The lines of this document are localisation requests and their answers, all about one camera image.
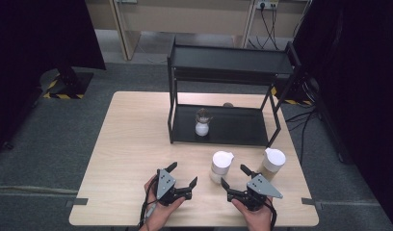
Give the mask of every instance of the shelf top panel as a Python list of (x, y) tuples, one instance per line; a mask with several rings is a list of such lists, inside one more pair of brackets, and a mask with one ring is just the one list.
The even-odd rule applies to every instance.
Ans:
[(173, 47), (171, 66), (179, 69), (292, 74), (283, 51), (178, 45)]

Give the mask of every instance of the wooden table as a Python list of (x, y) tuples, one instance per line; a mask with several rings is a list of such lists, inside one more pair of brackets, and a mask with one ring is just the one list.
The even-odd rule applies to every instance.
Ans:
[[(260, 107), (262, 95), (179, 93), (180, 103)], [(170, 144), (167, 126), (170, 96), (167, 92), (116, 92), (94, 147), (77, 198), (87, 198), (86, 205), (74, 205), (69, 221), (73, 225), (137, 225), (144, 201), (144, 183), (164, 168), (178, 163), (170, 174), (176, 188), (187, 187), (197, 176), (192, 200), (175, 211), (167, 226), (245, 226), (239, 211), (226, 201), (222, 186), (209, 178), (215, 152), (235, 155), (226, 181), (232, 189), (243, 191), (250, 177), (240, 170), (245, 164), (257, 170), (264, 147), (217, 144)], [(272, 148), (282, 150), (287, 162), (272, 184), (283, 194), (274, 199), (276, 226), (314, 226), (316, 209), (302, 204), (311, 198), (299, 160), (281, 111), (281, 131)], [(270, 106), (264, 113), (269, 132), (275, 128)]]

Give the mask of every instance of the gray carpet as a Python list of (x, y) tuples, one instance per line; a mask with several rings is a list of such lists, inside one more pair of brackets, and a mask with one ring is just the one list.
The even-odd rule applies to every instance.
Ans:
[[(105, 71), (90, 71), (94, 76), (83, 99), (41, 98), (13, 137), (14, 149), (0, 151), (0, 230), (110, 230), (70, 225), (70, 207), (66, 203), (80, 187), (114, 92), (168, 91), (167, 68), (163, 64), (107, 64)], [(55, 75), (56, 71), (48, 71), (42, 76), (44, 90)], [(215, 84), (180, 85), (179, 89), (223, 93), (266, 90)], [(313, 108), (283, 104), (281, 109), (289, 118)], [(301, 122), (288, 126), (292, 129)], [(291, 131), (298, 155), (302, 127)], [(305, 128), (302, 169), (320, 223), (293, 230), (393, 230), (356, 166), (339, 162), (323, 122), (317, 117)], [(25, 191), (3, 186), (39, 188)]]

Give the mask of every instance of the white cup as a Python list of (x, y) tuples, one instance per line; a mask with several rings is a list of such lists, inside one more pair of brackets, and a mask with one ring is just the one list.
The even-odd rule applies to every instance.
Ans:
[(285, 163), (286, 156), (282, 151), (268, 147), (265, 150), (262, 166), (259, 171), (268, 181), (271, 181)]
[(221, 178), (225, 177), (229, 172), (230, 164), (233, 161), (233, 154), (231, 152), (219, 151), (212, 157), (212, 165), (209, 176), (211, 180), (217, 184), (221, 183)]

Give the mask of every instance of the yellow black tape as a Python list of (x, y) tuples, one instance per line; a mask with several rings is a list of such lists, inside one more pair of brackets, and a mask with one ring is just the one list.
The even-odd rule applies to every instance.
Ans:
[[(277, 89), (275, 87), (272, 88), (271, 90), (272, 95), (276, 95), (277, 93)], [(306, 105), (312, 105), (311, 101), (309, 100), (303, 100), (303, 101), (297, 101), (297, 100), (293, 100), (293, 99), (285, 99), (284, 103), (288, 103), (288, 104), (306, 104)]]
[(46, 90), (46, 93), (43, 95), (43, 98), (57, 98), (57, 99), (81, 99), (84, 94), (66, 94), (66, 93), (54, 93), (51, 92), (58, 83), (60, 75), (58, 74), (55, 79), (50, 83), (49, 87)]

